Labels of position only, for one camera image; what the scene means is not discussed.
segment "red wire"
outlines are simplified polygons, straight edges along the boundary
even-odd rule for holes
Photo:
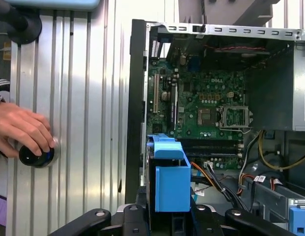
[[[266,50],[265,48],[262,48],[262,47],[253,48],[253,47],[245,47],[245,46],[215,48],[215,47],[211,47],[211,46],[209,46],[209,45],[205,45],[205,47],[211,48],[211,49],[219,49],[219,50],[221,50],[221,51],[223,51],[223,50],[233,50],[233,49],[248,49],[248,50],[262,50],[262,51],[265,51],[265,50]]]

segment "yellow wire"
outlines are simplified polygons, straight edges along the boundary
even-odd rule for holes
[[[273,170],[288,170],[291,169],[293,167],[296,167],[297,165],[303,163],[305,161],[305,158],[293,163],[292,165],[289,166],[285,166],[285,167],[279,167],[279,166],[273,166],[271,165],[269,162],[266,161],[264,155],[263,155],[263,151],[262,151],[262,137],[264,135],[265,131],[261,131],[259,138],[258,138],[258,150],[259,150],[259,154],[261,156],[262,161],[265,163],[266,166],[268,166],[269,168],[273,169]]]
[[[208,181],[211,183],[211,185],[217,189],[217,187],[213,184],[212,180],[210,179],[210,177],[207,175],[206,172],[204,172],[196,163],[191,162],[191,165],[195,166],[207,179]]]

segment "black mount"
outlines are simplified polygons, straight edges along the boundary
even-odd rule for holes
[[[7,35],[17,44],[29,44],[41,34],[42,22],[38,13],[30,9],[16,9],[0,0],[0,21],[8,23]]]

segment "orange wire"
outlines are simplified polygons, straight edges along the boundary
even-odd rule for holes
[[[191,165],[194,166],[196,169],[198,169],[198,170],[208,179],[208,181],[211,183],[211,185],[212,185],[214,188],[217,189],[217,187],[214,185],[214,183],[212,182],[212,180],[210,179],[210,177],[207,175],[206,172],[203,171],[202,168],[200,168],[199,165],[197,165],[197,164],[194,163],[194,162],[191,162]]]
[[[242,174],[242,176],[241,176],[241,178],[240,178],[240,185],[242,185],[243,179],[246,178],[246,177],[249,177],[249,178],[251,178],[251,179],[255,179],[255,177],[252,176],[252,175],[249,175],[249,174]],[[243,190],[239,188],[239,190],[237,191],[237,194],[241,194],[242,192],[243,192]]]
[[[271,190],[275,190],[275,181],[273,179],[270,179],[270,183],[271,183]]]

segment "capacitor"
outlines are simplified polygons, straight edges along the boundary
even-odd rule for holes
[[[162,92],[161,93],[161,100],[166,102],[169,101],[170,98],[170,93],[169,92]]]

